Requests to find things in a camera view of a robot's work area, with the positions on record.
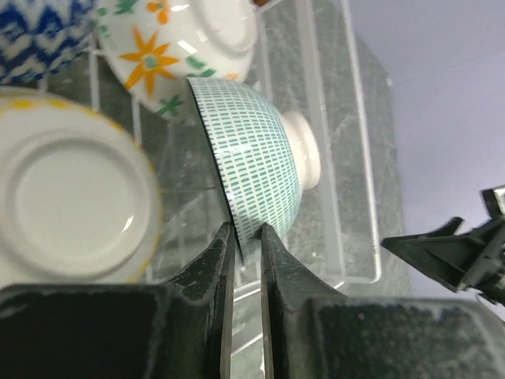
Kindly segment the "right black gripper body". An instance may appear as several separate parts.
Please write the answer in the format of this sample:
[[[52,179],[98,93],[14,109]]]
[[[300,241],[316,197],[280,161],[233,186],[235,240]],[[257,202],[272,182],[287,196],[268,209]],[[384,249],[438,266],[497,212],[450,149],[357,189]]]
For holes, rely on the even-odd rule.
[[[494,304],[504,305],[504,188],[481,191],[490,220],[485,246],[477,261],[477,289]]]

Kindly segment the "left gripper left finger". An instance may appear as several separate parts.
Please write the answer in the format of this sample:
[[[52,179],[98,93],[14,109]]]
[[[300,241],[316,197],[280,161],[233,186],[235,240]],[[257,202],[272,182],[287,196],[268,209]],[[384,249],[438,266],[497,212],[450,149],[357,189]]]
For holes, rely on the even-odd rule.
[[[4,378],[227,378],[235,230],[158,284],[1,291]]]

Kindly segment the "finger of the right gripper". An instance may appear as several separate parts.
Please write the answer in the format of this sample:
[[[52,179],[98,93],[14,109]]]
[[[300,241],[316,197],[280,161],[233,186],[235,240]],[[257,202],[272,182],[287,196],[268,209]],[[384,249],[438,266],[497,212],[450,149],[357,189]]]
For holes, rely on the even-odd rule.
[[[453,217],[434,231],[384,238],[381,246],[450,291],[477,289],[486,223],[458,235],[462,223],[462,218]]]

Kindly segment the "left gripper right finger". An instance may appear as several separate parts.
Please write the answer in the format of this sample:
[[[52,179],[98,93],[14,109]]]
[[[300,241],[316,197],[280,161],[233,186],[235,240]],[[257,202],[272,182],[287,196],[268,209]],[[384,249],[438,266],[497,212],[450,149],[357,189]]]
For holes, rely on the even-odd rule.
[[[501,378],[504,326],[475,302],[351,298],[261,228],[268,378]]]

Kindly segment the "blue yellow sun bowl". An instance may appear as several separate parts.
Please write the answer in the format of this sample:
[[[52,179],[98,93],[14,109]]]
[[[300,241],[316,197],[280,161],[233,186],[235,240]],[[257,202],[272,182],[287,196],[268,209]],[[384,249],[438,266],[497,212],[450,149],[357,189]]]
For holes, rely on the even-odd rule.
[[[1,284],[135,283],[163,220],[156,174],[114,120],[1,90]]]

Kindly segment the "plain light teal bowl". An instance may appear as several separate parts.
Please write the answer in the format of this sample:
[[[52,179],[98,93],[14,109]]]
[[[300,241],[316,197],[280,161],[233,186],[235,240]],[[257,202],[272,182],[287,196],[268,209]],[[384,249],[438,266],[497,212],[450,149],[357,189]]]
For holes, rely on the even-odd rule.
[[[268,223],[285,236],[303,193],[320,180],[320,152],[312,128],[302,114],[280,113],[246,84],[188,77],[187,85],[241,260],[254,261],[260,254],[261,226]]]

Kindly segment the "star and leaves bowl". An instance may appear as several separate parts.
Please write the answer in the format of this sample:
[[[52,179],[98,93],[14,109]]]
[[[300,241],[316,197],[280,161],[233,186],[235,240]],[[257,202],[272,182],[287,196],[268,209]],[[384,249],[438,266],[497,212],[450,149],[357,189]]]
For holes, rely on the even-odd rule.
[[[258,27],[251,1],[98,1],[96,35],[122,86],[156,115],[188,112],[187,77],[244,81]]]

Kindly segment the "red patterned blue bowl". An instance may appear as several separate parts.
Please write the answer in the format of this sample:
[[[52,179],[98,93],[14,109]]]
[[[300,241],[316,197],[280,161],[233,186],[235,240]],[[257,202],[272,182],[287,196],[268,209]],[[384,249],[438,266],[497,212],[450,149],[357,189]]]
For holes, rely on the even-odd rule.
[[[69,66],[88,46],[94,1],[2,1],[1,83],[38,81]]]

